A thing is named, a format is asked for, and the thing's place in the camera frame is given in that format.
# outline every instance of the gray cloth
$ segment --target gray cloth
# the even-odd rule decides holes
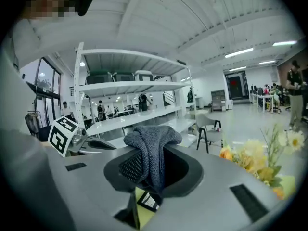
[[[165,184],[164,145],[181,142],[182,136],[169,126],[137,126],[124,138],[126,145],[141,150],[141,180],[146,180],[158,193],[161,193]]]

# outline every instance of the glass door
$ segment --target glass door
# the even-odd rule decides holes
[[[47,114],[47,124],[48,126],[52,125],[53,119],[53,111],[52,111],[52,99],[51,98],[44,98],[45,105],[46,105],[46,114]]]
[[[41,123],[39,123],[39,127],[43,128],[47,126],[47,117],[46,117],[46,111],[45,111],[45,98],[43,97],[37,97],[36,100],[36,110],[38,112],[38,115],[40,116],[39,121],[41,121]]]

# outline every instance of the white metal shelf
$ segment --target white metal shelf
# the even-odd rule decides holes
[[[142,92],[172,91],[188,84],[164,81],[120,81],[79,86],[79,92],[84,92],[91,98],[113,95],[127,95]]]
[[[182,143],[179,145],[183,147],[191,146],[198,139],[197,136],[192,135],[192,134],[181,133],[181,135],[182,135]]]
[[[183,144],[183,146],[189,147],[189,145],[192,144],[191,142],[193,141],[193,139],[191,137],[188,137],[187,134],[184,134],[183,131],[185,131],[186,129],[188,129],[189,127],[191,127],[195,123],[196,123],[196,121],[191,120],[191,119],[172,119],[168,122],[160,124],[160,126],[163,126],[163,125],[170,126],[176,132],[182,133],[181,134],[182,135],[181,145]],[[108,141],[108,142],[111,143],[116,148],[122,148],[122,147],[126,146],[123,139],[124,139],[124,137],[120,137],[120,138],[117,138],[117,139],[114,139],[114,140],[111,140],[111,141]]]
[[[137,51],[91,49],[81,50],[80,54],[84,55],[87,63],[90,64],[91,71],[100,70],[103,66],[109,72],[135,73],[137,70],[148,70],[154,75],[170,76],[187,68],[187,66],[170,59]]]
[[[186,103],[185,104],[185,108],[188,108],[188,107],[194,106],[194,105],[195,105],[195,102],[193,102],[193,103]]]
[[[91,136],[94,134],[100,134],[114,129],[127,127],[135,123],[140,123],[146,120],[153,119],[155,117],[163,116],[178,111],[181,108],[182,108],[181,106],[167,106],[162,109],[147,110],[131,115],[125,115],[113,119],[108,119],[106,121],[100,121],[93,124],[90,128],[88,128],[87,133],[89,136]]]

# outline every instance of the man in black shirt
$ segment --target man in black shirt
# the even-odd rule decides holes
[[[294,60],[292,61],[292,68],[287,74],[286,87],[289,90],[291,103],[291,120],[289,123],[290,130],[292,130],[294,126],[295,129],[299,129],[300,121],[302,118],[303,96],[301,92],[301,86],[303,81],[298,71],[299,68],[300,66],[298,65],[297,61]]]
[[[142,94],[139,96],[138,100],[139,100],[139,110],[141,110],[141,111],[146,111],[146,110],[148,110],[148,106],[147,106],[147,104],[146,104],[147,101],[148,101],[150,104],[152,104],[152,102],[147,98],[147,96],[146,96],[144,93],[142,93]]]

